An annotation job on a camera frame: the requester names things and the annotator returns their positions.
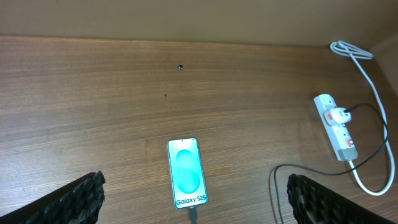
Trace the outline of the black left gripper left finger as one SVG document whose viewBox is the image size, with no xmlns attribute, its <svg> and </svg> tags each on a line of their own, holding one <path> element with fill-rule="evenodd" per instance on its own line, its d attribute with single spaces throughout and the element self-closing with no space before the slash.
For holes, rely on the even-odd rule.
<svg viewBox="0 0 398 224">
<path fill-rule="evenodd" d="M 105 201 L 103 173 L 90 172 L 1 217 L 1 223 L 96 223 Z"/>
</svg>

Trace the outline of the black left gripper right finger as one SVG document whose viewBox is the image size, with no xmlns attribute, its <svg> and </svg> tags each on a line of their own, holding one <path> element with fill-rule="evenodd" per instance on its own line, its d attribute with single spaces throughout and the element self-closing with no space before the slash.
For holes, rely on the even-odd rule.
<svg viewBox="0 0 398 224">
<path fill-rule="evenodd" d="M 287 194 L 298 223 L 393 224 L 304 175 L 289 176 Z"/>
</svg>

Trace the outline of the smartphone with cyan screen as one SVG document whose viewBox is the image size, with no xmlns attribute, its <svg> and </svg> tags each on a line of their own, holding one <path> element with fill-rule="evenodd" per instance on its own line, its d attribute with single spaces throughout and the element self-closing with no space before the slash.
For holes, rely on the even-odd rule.
<svg viewBox="0 0 398 224">
<path fill-rule="evenodd" d="M 208 194 L 197 138 L 169 140 L 167 152 L 175 208 L 206 204 Z"/>
</svg>

